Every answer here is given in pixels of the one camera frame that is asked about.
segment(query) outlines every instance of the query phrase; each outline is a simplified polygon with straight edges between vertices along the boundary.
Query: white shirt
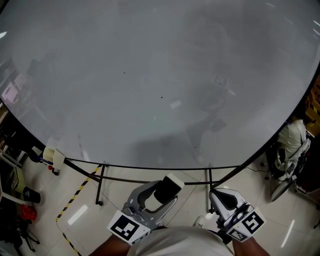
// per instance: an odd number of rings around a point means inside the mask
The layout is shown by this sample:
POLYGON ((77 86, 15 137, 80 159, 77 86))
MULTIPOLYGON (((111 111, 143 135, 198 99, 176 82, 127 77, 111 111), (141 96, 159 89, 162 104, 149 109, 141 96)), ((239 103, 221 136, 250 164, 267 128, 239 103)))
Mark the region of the white shirt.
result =
POLYGON ((279 147, 277 151, 277 156, 274 161, 275 166, 281 170, 285 171, 285 166, 289 158, 291 158, 301 147, 303 142, 306 140, 306 128, 303 120, 296 120, 291 124, 286 125, 279 132, 279 147), (281 160, 280 149, 284 149, 284 160, 281 160))
POLYGON ((127 256, 233 256, 214 233, 199 227, 155 230, 134 244, 127 256))

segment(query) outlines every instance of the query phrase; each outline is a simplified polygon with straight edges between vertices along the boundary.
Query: wheel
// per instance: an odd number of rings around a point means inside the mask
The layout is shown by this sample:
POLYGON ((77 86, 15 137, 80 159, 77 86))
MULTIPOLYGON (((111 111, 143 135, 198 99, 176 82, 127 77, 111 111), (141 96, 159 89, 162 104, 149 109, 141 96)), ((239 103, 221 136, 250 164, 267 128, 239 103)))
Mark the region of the wheel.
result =
POLYGON ((276 186, 276 188, 272 192, 271 201, 274 202, 275 200, 277 200, 284 192, 286 192, 286 190, 291 186, 292 183, 293 180, 287 180, 281 182, 278 186, 276 186))

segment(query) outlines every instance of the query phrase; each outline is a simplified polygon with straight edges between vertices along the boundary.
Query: white floor tile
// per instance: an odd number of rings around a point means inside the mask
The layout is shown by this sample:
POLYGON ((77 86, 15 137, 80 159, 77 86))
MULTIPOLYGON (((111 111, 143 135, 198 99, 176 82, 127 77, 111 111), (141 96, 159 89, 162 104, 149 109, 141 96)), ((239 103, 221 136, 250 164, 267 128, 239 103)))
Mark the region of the white floor tile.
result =
POLYGON ((267 219, 266 224, 253 237, 271 256, 275 256, 286 237, 287 231, 288 227, 267 219))
MULTIPOLYGON (((77 218, 84 214, 92 204, 95 204, 97 191, 97 187, 92 182, 88 182, 75 200, 69 205, 59 221, 63 221, 69 229, 77 218)), ((63 203, 57 204, 57 207, 60 207, 60 211, 67 205, 69 199, 63 203)))
POLYGON ((75 239, 89 254, 111 236, 107 226, 117 211, 103 195, 101 200, 103 206, 92 204, 70 228, 75 239))
MULTIPOLYGON (((162 180, 167 174, 172 173, 178 179, 183 182, 195 182, 195 180, 185 173, 175 170, 148 170, 148 169, 127 169, 125 168, 118 178, 129 179, 129 180, 141 180, 141 181, 157 181, 162 180)), ((114 181, 112 182, 104 191, 103 194, 119 209, 122 210, 124 203, 128 200, 131 192, 141 186, 142 184, 138 183, 129 183, 122 181, 114 181)), ((185 185, 183 189, 178 194, 177 203, 171 208, 171 210, 164 216, 162 219, 163 225, 166 225, 178 212, 180 207, 187 200, 191 192, 194 190, 195 185, 185 185)), ((161 204, 152 200, 150 197, 149 200, 146 201, 146 207, 153 211, 158 208, 161 204)))
MULTIPOLYGON (((48 251, 62 237, 62 233, 57 227, 56 217, 55 212, 48 210, 44 214, 38 215, 37 219, 29 225, 30 231, 48 251)), ((64 233, 68 231, 68 227, 63 221, 59 222, 59 227, 64 233)))
POLYGON ((294 210, 296 200, 297 195, 288 189, 277 200, 271 202, 271 183, 266 181, 256 206, 264 217, 289 227, 292 221, 290 216, 294 210))
POLYGON ((21 239, 22 245, 19 247, 19 250, 23 256, 43 256, 46 255, 49 251, 43 244, 36 244, 35 242, 29 240, 29 243, 31 243, 31 246, 35 250, 35 252, 33 252, 29 249, 26 240, 23 238, 21 239))
POLYGON ((316 209, 316 204, 309 199, 297 195, 296 203, 290 217, 294 220, 293 229, 312 235, 316 230, 314 225, 318 223, 320 211, 316 209))
POLYGON ((320 233, 315 235, 306 234, 299 251, 295 256, 318 256, 320 255, 320 233))
POLYGON ((54 178, 56 177, 56 175, 54 175, 52 173, 51 170, 48 169, 48 166, 44 163, 39 163, 36 165, 39 171, 39 175, 40 175, 40 179, 42 181, 43 184, 43 188, 45 188, 48 183, 54 178))
MULTIPOLYGON (((78 243, 71 231, 65 233, 68 240, 72 243, 73 247, 82 255, 88 256, 87 251, 78 243)), ((47 256, 74 256, 76 252, 67 243, 67 240, 62 237, 60 240, 52 247, 47 256)))
POLYGON ((292 256, 296 255, 296 253, 299 251, 300 247, 302 246, 304 242, 306 234, 302 233, 300 231, 296 231, 294 229, 291 229, 289 232, 289 235, 287 237, 286 242, 284 241, 281 244, 281 247, 279 251, 277 252, 277 256, 292 256))

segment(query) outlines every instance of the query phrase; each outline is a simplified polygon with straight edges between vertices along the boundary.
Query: shoe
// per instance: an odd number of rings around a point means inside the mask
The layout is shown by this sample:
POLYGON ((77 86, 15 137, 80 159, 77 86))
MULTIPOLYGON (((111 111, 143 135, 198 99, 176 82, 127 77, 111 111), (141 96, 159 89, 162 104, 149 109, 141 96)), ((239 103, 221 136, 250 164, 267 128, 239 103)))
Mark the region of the shoe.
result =
POLYGON ((206 225, 206 218, 205 216, 199 216, 196 218, 195 222, 193 223, 193 227, 204 229, 206 225))

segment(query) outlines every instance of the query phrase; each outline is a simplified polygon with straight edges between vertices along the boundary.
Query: person's arm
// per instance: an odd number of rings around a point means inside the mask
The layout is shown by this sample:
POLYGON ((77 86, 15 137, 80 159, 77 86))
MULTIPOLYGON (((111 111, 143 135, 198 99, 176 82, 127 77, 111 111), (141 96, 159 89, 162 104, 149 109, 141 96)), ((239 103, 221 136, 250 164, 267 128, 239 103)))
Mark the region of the person's arm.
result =
POLYGON ((270 256, 253 237, 245 242, 232 239, 232 245, 235 256, 270 256))
POLYGON ((126 256, 129 249, 129 244, 112 235, 89 256, 126 256))

